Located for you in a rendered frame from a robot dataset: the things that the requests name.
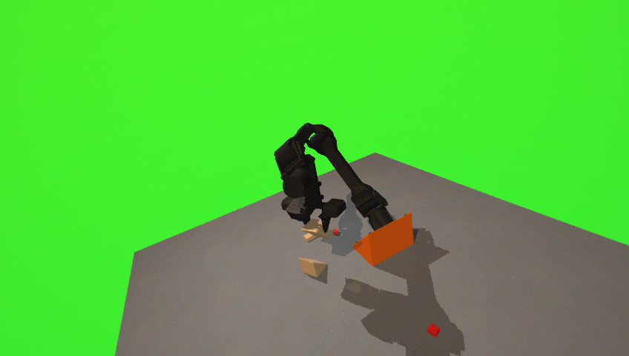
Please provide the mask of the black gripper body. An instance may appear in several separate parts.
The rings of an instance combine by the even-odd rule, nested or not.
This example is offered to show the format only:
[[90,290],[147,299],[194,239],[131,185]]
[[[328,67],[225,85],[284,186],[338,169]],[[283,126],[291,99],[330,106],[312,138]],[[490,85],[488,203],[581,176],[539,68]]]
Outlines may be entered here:
[[[346,209],[345,201],[331,198],[328,202],[322,202],[324,196],[320,194],[321,185],[321,182],[318,181],[315,184],[310,185],[304,192],[303,196],[305,196],[306,194],[312,195],[316,207],[321,209],[322,214],[324,214],[326,217],[339,217],[340,214]],[[293,199],[294,198],[291,197],[285,198],[281,203],[282,209],[286,211],[287,207]]]

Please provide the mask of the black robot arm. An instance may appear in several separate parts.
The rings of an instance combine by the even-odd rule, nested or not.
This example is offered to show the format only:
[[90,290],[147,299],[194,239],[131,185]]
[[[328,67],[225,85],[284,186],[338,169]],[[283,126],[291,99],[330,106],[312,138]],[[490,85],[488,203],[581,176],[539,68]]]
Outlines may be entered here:
[[388,205],[387,201],[372,186],[361,182],[337,149],[337,140],[332,130],[325,125],[313,125],[309,122],[274,152],[284,193],[294,198],[286,209],[292,219],[303,221],[317,208],[312,195],[303,196],[306,189],[318,181],[315,158],[311,154],[305,154],[305,144],[331,162],[351,190],[351,201],[363,218],[369,218],[374,231],[394,221],[385,207]]

